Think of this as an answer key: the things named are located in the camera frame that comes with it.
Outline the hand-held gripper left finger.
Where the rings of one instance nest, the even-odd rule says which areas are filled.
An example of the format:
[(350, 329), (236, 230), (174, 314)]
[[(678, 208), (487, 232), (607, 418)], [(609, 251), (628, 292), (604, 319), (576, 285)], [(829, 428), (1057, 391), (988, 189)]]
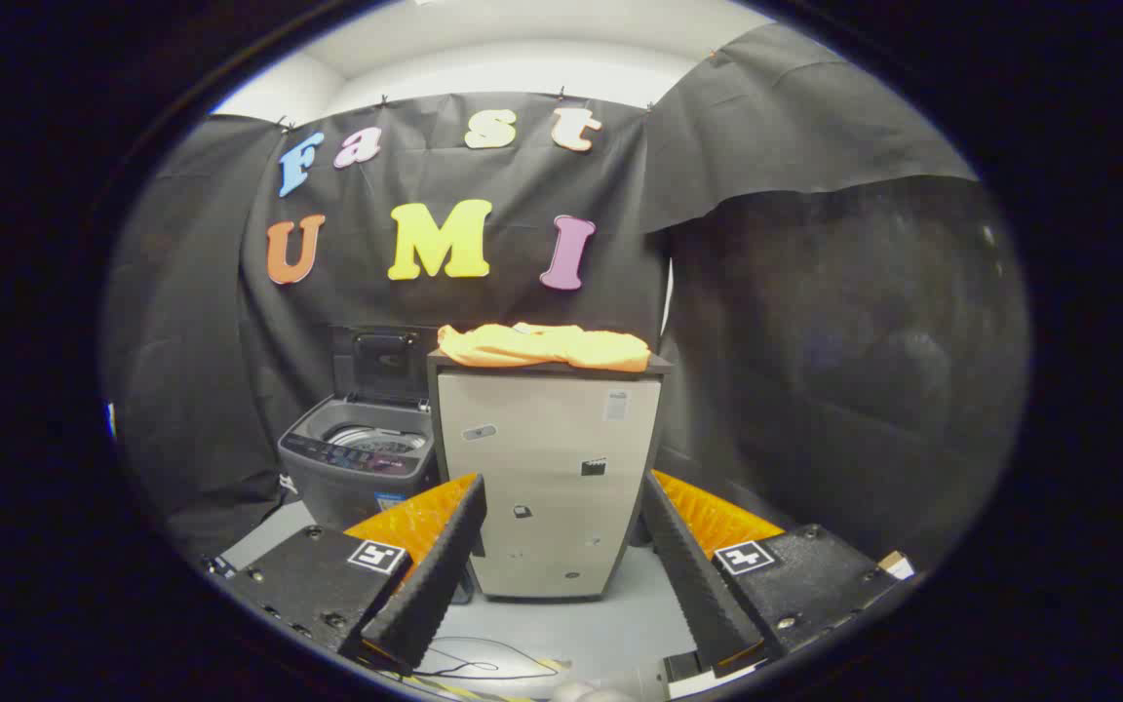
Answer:
[(299, 639), (410, 674), (440, 630), (486, 512), (484, 478), (468, 474), (359, 525), (304, 526), (244, 567), (214, 560), (214, 578)]

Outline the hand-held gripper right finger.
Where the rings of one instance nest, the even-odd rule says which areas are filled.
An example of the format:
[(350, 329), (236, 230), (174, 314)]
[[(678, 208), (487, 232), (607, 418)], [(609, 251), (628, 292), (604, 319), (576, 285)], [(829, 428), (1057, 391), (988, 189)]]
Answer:
[(718, 677), (846, 633), (909, 585), (824, 526), (774, 525), (660, 471), (641, 496), (700, 666)]

